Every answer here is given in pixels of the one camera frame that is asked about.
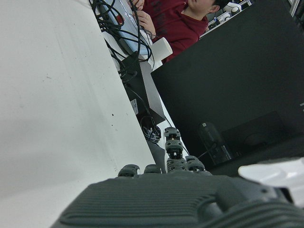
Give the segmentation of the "bystander hand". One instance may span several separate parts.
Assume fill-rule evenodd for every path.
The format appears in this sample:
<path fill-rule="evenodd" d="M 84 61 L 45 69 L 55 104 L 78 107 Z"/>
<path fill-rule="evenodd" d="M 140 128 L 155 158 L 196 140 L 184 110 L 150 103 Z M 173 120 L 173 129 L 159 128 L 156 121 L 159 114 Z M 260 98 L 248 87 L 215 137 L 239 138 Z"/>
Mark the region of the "bystander hand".
<path fill-rule="evenodd" d="M 156 36 L 156 31 L 151 16 L 142 10 L 137 10 L 136 13 L 139 24 L 144 27 L 145 30 L 150 31 L 152 36 Z"/>

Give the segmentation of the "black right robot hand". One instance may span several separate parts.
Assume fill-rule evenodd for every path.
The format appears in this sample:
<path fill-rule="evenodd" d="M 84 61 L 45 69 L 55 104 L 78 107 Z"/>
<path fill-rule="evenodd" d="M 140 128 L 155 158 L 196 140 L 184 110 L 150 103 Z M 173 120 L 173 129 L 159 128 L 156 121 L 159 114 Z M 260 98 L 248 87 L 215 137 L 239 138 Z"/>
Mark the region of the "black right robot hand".
<path fill-rule="evenodd" d="M 243 178 L 212 175 L 195 156 L 182 156 L 180 132 L 164 131 L 167 172 L 155 164 L 138 174 L 124 166 L 116 178 L 83 190 L 55 228 L 301 228 L 304 211 L 284 190 Z"/>

